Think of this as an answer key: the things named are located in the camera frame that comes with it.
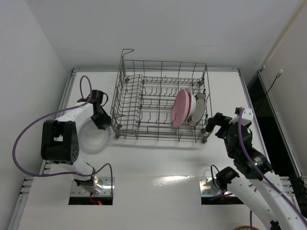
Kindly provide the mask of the pink plate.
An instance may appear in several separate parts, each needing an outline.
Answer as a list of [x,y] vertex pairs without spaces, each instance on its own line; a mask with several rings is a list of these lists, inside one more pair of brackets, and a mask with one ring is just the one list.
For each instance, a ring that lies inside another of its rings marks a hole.
[[172,108],[172,125],[181,126],[189,115],[190,97],[185,89],[178,92]]

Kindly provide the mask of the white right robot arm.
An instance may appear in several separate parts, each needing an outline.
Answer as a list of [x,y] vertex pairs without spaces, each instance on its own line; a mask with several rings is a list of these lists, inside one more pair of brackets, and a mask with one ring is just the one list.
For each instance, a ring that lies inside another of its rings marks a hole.
[[209,118],[206,131],[225,144],[235,168],[226,167],[213,180],[222,192],[230,192],[254,213],[268,230],[305,230],[307,219],[288,198],[282,182],[268,159],[252,146],[249,129],[253,113],[249,108],[236,109],[236,118],[216,113]]

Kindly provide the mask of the white plate with green rim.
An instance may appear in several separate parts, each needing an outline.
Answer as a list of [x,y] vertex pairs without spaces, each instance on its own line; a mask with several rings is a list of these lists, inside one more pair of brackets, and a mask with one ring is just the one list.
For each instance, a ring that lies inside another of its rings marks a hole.
[[205,110],[206,110],[206,98],[203,93],[198,93],[195,95],[196,98],[196,108],[192,116],[188,118],[188,125],[195,127],[202,120]]

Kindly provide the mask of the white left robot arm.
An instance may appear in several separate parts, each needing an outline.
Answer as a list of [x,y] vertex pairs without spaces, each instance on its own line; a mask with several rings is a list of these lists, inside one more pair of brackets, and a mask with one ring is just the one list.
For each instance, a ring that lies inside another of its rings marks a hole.
[[41,157],[73,173],[77,186],[92,189],[97,186],[96,170],[86,163],[80,151],[96,154],[103,151],[110,140],[111,117],[103,109],[108,95],[92,90],[81,98],[73,109],[55,120],[43,123]]

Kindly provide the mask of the white deep plate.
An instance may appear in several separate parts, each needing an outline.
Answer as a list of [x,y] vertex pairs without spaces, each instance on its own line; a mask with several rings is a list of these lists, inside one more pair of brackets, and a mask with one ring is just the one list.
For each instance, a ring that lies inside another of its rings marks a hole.
[[190,99],[190,107],[189,107],[189,115],[188,115],[188,118],[189,118],[190,116],[192,116],[192,114],[195,111],[195,108],[196,108],[196,98],[193,95],[192,90],[190,88],[186,88],[185,90],[188,93],[189,99]]

